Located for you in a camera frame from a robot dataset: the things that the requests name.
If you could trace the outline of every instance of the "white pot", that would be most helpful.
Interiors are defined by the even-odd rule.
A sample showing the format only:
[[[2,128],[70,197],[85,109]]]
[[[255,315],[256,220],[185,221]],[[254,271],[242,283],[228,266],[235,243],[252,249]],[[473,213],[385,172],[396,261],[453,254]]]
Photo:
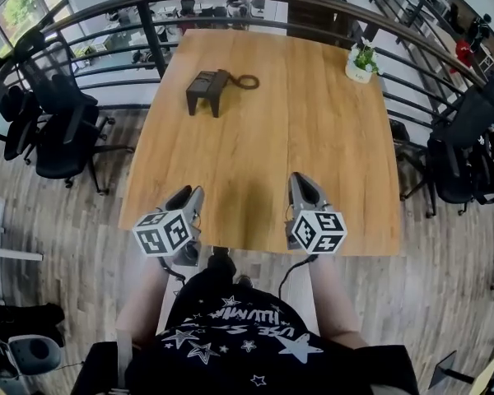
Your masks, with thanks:
[[[346,76],[355,82],[368,83],[371,79],[371,72],[367,72],[357,66],[355,63],[347,61]]]

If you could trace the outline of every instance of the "person's arm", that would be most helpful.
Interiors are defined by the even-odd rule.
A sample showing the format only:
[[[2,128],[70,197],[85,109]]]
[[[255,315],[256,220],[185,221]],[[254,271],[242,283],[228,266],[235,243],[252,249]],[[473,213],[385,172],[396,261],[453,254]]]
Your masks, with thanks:
[[[148,258],[141,280],[124,304],[115,327],[132,336],[135,346],[145,346],[156,336],[169,275],[157,258]]]
[[[320,336],[353,349],[366,346],[360,334],[359,318],[338,276],[334,258],[320,255],[309,265]]]

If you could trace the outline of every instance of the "white cube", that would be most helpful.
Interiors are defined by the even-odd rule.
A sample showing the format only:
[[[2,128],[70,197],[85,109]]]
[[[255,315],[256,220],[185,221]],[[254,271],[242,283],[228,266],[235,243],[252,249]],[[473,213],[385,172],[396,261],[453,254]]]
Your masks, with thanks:
[[[335,254],[347,229],[340,212],[302,211],[292,234],[307,254]]]
[[[173,256],[192,239],[183,211],[159,211],[142,216],[132,228],[142,252],[151,257]]]

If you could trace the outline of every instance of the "staircase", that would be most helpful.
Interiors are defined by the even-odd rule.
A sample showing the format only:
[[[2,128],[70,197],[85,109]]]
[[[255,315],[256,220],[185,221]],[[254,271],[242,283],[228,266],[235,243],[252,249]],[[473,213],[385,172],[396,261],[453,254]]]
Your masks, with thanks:
[[[322,7],[312,7],[308,4],[290,3],[288,8],[288,22],[320,30],[331,30],[333,25],[333,11]],[[311,32],[289,30],[287,34],[289,36],[332,44],[330,39]]]

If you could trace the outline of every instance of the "wooden floor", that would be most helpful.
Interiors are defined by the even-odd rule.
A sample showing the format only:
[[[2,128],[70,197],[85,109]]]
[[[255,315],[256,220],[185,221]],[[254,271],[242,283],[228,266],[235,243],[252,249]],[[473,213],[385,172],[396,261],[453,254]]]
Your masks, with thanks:
[[[145,112],[113,112],[109,142],[135,145]],[[60,304],[67,315],[63,365],[84,360],[93,342],[114,339],[114,321],[142,263],[133,237],[118,230],[119,210],[131,156],[102,154],[96,166],[110,195],[99,197],[87,174],[73,188],[39,178],[21,159],[6,162],[0,143],[0,197],[7,201],[3,247],[44,254],[42,263],[3,261],[8,304]],[[401,186],[415,173],[401,171]],[[426,393],[436,363],[458,350],[458,371],[475,375],[494,347],[494,205],[457,207],[438,203],[438,216],[425,218],[422,193],[403,204],[401,255],[395,258],[338,258],[341,275],[370,344],[404,344],[412,357],[419,388]],[[240,272],[261,290],[277,285],[298,256],[236,251]],[[285,300],[315,330],[306,268],[293,272]],[[169,293],[174,283],[169,284]],[[165,305],[171,303],[167,296]],[[80,365],[46,374],[32,384],[47,395],[68,394]],[[451,380],[428,393],[466,393]]]

